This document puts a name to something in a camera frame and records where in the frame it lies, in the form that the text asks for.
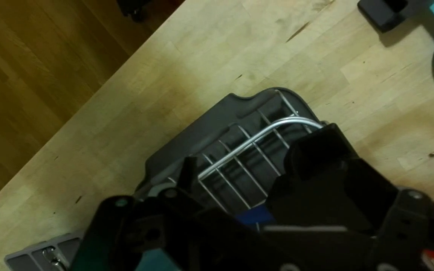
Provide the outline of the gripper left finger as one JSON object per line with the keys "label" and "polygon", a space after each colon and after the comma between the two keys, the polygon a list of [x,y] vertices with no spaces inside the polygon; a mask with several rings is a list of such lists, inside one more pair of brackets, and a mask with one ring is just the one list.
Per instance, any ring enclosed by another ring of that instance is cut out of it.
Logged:
{"label": "gripper left finger", "polygon": [[138,201],[105,199],[98,207],[69,271],[216,271],[215,250],[195,216],[204,207],[189,194],[197,159],[187,157],[175,187]]}

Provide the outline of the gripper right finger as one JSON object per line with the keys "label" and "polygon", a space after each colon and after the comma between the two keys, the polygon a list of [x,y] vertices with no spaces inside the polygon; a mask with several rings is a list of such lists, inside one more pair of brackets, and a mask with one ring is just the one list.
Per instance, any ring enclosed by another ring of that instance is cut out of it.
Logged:
{"label": "gripper right finger", "polygon": [[267,235],[310,271],[429,271],[434,201],[396,186],[356,153],[336,124],[291,144],[266,206]]}

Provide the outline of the blue block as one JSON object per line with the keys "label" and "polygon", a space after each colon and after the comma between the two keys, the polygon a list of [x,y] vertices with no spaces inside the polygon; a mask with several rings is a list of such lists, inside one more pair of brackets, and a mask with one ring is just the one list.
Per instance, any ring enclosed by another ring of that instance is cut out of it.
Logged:
{"label": "blue block", "polygon": [[264,204],[248,209],[247,211],[236,215],[235,218],[244,225],[270,223],[275,221],[272,213]]}

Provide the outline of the black plastic object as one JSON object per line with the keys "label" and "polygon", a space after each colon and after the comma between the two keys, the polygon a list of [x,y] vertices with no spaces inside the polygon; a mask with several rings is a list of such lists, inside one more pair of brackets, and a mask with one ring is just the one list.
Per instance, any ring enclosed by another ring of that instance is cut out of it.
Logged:
{"label": "black plastic object", "polygon": [[359,0],[358,10],[381,33],[386,33],[413,17],[434,0]]}

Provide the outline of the black chair caster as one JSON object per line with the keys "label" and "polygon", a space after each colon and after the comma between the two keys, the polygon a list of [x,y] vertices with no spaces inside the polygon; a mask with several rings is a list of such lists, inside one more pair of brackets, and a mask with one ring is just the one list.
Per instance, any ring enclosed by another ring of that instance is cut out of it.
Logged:
{"label": "black chair caster", "polygon": [[116,0],[124,17],[131,17],[134,22],[144,20],[144,7],[152,0]]}

